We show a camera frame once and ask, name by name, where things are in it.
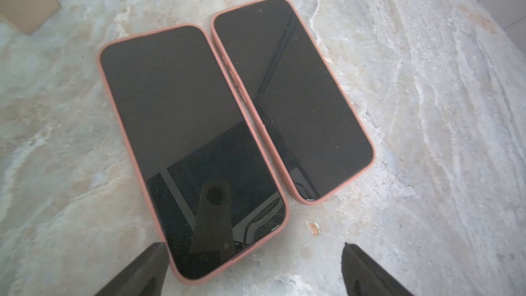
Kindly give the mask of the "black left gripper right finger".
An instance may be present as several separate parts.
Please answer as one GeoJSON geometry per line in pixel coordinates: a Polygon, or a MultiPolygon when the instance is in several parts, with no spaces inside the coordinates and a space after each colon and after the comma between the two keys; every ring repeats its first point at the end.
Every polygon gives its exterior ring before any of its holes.
{"type": "Polygon", "coordinates": [[[348,295],[413,296],[356,244],[345,244],[341,270],[348,295]]]}

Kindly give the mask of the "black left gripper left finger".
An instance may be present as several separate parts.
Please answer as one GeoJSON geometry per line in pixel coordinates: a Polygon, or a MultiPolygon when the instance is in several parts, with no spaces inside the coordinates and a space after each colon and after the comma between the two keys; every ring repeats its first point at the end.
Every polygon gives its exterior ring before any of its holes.
{"type": "Polygon", "coordinates": [[[168,265],[166,243],[152,243],[96,293],[96,296],[161,295],[168,265]]]}

